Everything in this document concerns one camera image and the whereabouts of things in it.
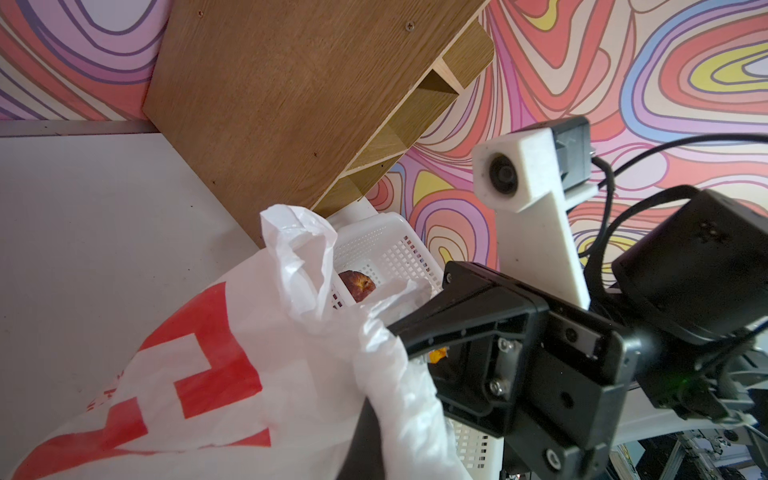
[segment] plastic bag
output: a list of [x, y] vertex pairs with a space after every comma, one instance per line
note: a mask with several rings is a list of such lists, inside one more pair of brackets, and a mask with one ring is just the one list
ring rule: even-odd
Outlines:
[[388, 478], [469, 478], [426, 365], [386, 325], [429, 299], [412, 280], [329, 304], [336, 232], [262, 212], [266, 249], [155, 330], [100, 405], [6, 478], [328, 478], [368, 396]]

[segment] bolt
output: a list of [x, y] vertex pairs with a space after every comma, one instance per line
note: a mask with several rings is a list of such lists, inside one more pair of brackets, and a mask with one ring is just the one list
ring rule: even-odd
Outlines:
[[576, 343], [576, 340], [578, 340], [578, 333], [576, 333], [576, 330], [569, 327], [565, 329], [565, 339], [568, 342]]
[[504, 353], [509, 352], [510, 350], [515, 349], [515, 344], [513, 342], [510, 342], [507, 339], [498, 339], [498, 349], [501, 350]]
[[509, 382], [502, 379], [493, 379], [488, 382], [488, 389], [495, 396], [504, 396], [509, 393]]
[[563, 465], [560, 463], [560, 457], [558, 457], [558, 454], [555, 453], [554, 450], [547, 449], [546, 457], [547, 462], [549, 462], [549, 466], [551, 466], [552, 469], [556, 472], [559, 472], [560, 469], [563, 468]]

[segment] psychedelic patterned wall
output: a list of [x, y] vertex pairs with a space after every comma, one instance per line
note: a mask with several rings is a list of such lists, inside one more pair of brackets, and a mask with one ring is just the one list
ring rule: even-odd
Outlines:
[[[472, 194], [470, 150], [479, 141], [587, 115], [592, 144], [615, 169], [692, 134], [768, 133], [765, 0], [494, 0], [481, 23], [496, 44], [492, 66], [367, 195], [406, 217], [439, 261], [497, 263], [494, 214]], [[656, 154], [617, 178], [614, 217], [678, 184], [714, 188], [766, 214], [766, 153], [765, 145], [702, 144]], [[580, 251], [597, 233], [603, 199], [571, 212]], [[626, 222], [606, 260], [675, 210]]]
[[130, 120], [170, 0], [0, 0], [0, 120]]
[[[0, 119], [144, 118], [171, 0], [0, 0]], [[497, 263], [492, 211], [472, 194], [470, 150], [536, 121], [585, 114], [614, 168], [691, 134], [768, 132], [768, 0], [493, 0], [491, 67], [371, 190], [441, 261]], [[765, 146], [657, 154], [618, 178], [614, 215], [661, 189], [716, 188], [768, 210]], [[580, 249], [603, 202], [571, 213]], [[610, 259], [674, 207], [627, 222]]]

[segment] wooden cabinet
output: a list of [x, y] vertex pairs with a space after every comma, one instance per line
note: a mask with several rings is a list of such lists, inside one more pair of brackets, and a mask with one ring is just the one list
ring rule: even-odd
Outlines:
[[259, 244], [366, 193], [493, 59], [488, 0], [177, 0], [144, 112]]

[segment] white basket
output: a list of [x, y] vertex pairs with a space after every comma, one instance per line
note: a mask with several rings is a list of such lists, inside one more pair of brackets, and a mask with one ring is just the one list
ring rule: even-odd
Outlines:
[[[363, 273], [377, 286], [394, 278], [424, 278], [432, 285], [433, 296], [442, 289], [442, 268], [406, 219], [393, 212], [339, 228], [333, 269]], [[336, 273], [331, 301], [337, 309], [355, 302]], [[489, 438], [453, 420], [451, 423], [456, 434], [456, 452], [470, 476], [474, 480], [496, 480], [502, 469], [504, 439]]]

